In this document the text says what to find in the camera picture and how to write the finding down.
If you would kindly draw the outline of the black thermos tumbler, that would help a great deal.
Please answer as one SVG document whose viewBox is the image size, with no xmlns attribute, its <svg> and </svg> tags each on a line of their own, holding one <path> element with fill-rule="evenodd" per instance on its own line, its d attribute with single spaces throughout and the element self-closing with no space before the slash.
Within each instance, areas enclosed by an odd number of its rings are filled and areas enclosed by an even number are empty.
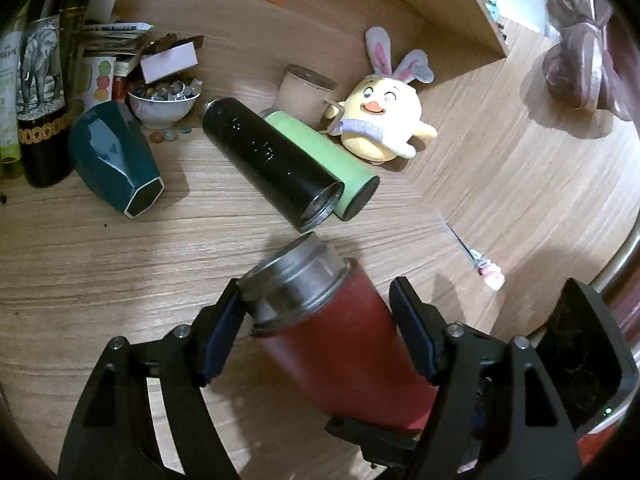
<svg viewBox="0 0 640 480">
<path fill-rule="evenodd" d="M 344 183 L 243 103 L 213 99 L 201 123 L 209 141 L 298 232 L 333 214 Z"/>
</svg>

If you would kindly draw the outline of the dark wine bottle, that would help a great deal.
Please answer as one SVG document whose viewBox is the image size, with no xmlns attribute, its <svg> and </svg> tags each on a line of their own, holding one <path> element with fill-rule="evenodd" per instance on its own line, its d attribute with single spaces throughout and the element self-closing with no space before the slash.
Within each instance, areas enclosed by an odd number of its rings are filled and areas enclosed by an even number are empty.
<svg viewBox="0 0 640 480">
<path fill-rule="evenodd" d="M 30 0 L 17 76 L 17 125 L 27 182 L 47 188 L 74 169 L 70 98 L 89 0 Z"/>
</svg>

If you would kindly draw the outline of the stack of papers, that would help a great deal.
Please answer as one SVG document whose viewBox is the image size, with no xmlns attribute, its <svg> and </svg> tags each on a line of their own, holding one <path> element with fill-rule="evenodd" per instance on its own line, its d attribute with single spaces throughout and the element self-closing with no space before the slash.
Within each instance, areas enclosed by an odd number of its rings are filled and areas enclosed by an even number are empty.
<svg viewBox="0 0 640 480">
<path fill-rule="evenodd" d="M 153 25 L 145 22 L 85 25 L 80 41 L 86 51 L 103 52 L 105 55 L 137 54 L 146 45 L 153 29 Z"/>
</svg>

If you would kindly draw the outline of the beige enamel mug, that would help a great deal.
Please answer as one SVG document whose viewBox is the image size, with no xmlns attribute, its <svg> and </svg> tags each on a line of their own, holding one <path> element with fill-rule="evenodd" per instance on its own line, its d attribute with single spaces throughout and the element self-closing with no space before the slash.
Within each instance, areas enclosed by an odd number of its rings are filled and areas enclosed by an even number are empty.
<svg viewBox="0 0 640 480">
<path fill-rule="evenodd" d="M 290 64 L 272 108 L 282 110 L 314 130 L 329 132 L 344 115 L 344 106 L 333 99 L 337 83 L 304 66 Z"/>
</svg>

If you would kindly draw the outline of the green thermos tumbler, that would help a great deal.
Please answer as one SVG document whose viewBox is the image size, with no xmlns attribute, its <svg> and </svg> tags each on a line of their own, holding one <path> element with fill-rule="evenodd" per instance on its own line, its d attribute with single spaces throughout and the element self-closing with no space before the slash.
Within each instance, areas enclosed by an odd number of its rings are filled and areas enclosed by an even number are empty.
<svg viewBox="0 0 640 480">
<path fill-rule="evenodd" d="M 260 116 L 343 182 L 343 195 L 334 208 L 338 218 L 352 220 L 369 203 L 380 185 L 380 177 L 369 166 L 283 110 L 270 108 Z"/>
</svg>

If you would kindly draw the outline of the small white card box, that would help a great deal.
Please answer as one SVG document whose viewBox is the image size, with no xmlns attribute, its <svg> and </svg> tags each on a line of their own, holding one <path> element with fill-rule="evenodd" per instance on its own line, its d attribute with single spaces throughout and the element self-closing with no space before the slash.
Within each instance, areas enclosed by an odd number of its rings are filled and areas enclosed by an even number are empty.
<svg viewBox="0 0 640 480">
<path fill-rule="evenodd" d="M 170 75 L 175 75 L 198 65 L 198 50 L 204 37 L 193 36 L 174 41 L 167 48 L 155 49 L 142 55 L 140 67 L 146 84 L 152 84 Z"/>
</svg>

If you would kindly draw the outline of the green tube bottle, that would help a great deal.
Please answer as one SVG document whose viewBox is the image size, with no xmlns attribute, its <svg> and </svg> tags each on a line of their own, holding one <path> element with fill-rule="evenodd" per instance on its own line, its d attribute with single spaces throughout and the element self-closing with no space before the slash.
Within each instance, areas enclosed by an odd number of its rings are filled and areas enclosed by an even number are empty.
<svg viewBox="0 0 640 480">
<path fill-rule="evenodd" d="M 0 48 L 0 150 L 2 165 L 21 159 L 17 133 L 17 66 L 30 1 L 17 12 L 1 34 Z"/>
</svg>

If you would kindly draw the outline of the small pen with pink cap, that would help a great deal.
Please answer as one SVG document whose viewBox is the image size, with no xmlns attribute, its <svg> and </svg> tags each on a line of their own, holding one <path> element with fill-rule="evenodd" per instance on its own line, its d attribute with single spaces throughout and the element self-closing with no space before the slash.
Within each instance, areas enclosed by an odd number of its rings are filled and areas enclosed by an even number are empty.
<svg viewBox="0 0 640 480">
<path fill-rule="evenodd" d="M 457 240 L 460 247 L 464 250 L 464 252 L 470 258 L 474 269 L 477 274 L 483 279 L 484 283 L 488 288 L 490 288 L 493 292 L 498 292 L 503 288 L 504 283 L 506 282 L 506 277 L 504 276 L 502 269 L 498 264 L 495 264 L 492 260 L 485 257 L 481 252 L 473 248 L 469 248 L 467 244 L 465 244 L 464 240 L 458 235 L 458 233 L 450 226 L 447 221 L 444 221 L 446 228 L 448 231 L 454 236 Z"/>
</svg>

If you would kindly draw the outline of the fruit-print carton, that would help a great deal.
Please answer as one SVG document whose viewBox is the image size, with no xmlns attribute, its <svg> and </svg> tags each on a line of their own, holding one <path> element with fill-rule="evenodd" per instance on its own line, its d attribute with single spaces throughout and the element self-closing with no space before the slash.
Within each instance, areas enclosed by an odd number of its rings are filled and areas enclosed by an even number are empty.
<svg viewBox="0 0 640 480">
<path fill-rule="evenodd" d="M 111 101 L 115 63 L 114 56 L 87 56 L 81 60 L 70 107 L 75 117 Z"/>
</svg>

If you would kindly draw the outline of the teal hexagonal cup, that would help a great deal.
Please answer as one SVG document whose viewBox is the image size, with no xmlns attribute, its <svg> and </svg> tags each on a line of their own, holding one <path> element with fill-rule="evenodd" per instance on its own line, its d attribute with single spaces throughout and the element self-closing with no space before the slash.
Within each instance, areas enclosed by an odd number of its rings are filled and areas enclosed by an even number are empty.
<svg viewBox="0 0 640 480">
<path fill-rule="evenodd" d="M 85 112 L 70 130 L 70 151 L 85 185 L 129 219 L 149 210 L 163 193 L 149 142 L 122 102 Z"/>
</svg>

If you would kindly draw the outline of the purple tied curtain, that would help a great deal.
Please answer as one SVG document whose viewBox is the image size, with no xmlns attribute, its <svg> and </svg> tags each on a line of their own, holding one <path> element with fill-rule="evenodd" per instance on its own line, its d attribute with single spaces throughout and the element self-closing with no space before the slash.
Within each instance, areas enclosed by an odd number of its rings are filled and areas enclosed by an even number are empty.
<svg viewBox="0 0 640 480">
<path fill-rule="evenodd" d="M 576 110 L 607 110 L 632 119 L 627 92 L 605 39 L 614 10 L 608 0 L 547 0 L 560 40 L 544 56 L 542 71 L 550 96 Z"/>
</svg>

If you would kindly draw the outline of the yellow bunny-eared chick plush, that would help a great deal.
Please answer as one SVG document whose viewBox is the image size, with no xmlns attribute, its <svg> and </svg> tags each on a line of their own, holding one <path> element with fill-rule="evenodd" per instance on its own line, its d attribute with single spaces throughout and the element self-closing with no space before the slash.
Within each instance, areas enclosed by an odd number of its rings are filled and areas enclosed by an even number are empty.
<svg viewBox="0 0 640 480">
<path fill-rule="evenodd" d="M 408 52 L 392 65 L 390 36 L 381 26 L 364 35 L 373 73 L 352 89 L 346 100 L 330 105 L 324 113 L 330 123 L 324 130 L 337 136 L 344 148 L 375 165 L 396 158 L 413 159 L 413 138 L 434 139 L 437 130 L 422 120 L 422 104 L 410 82 L 434 81 L 428 57 L 421 49 Z"/>
</svg>

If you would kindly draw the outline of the white bowl of pebbles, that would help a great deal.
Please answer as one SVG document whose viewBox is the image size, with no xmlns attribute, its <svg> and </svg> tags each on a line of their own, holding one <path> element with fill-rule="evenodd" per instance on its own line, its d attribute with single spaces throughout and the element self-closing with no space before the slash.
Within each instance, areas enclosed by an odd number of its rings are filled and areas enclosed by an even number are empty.
<svg viewBox="0 0 640 480">
<path fill-rule="evenodd" d="M 167 129 L 186 118 L 203 90 L 198 78 L 175 79 L 155 84 L 132 84 L 129 106 L 148 129 Z"/>
</svg>

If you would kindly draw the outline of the red thermos cup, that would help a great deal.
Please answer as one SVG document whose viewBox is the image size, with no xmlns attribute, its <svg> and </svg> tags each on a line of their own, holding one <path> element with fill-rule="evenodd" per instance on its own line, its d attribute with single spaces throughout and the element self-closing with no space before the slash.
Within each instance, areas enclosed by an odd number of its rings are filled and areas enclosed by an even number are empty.
<svg viewBox="0 0 640 480">
<path fill-rule="evenodd" d="M 250 334 L 323 413 L 413 436 L 436 390 L 413 367 L 367 273 L 314 233 L 238 281 Z"/>
</svg>

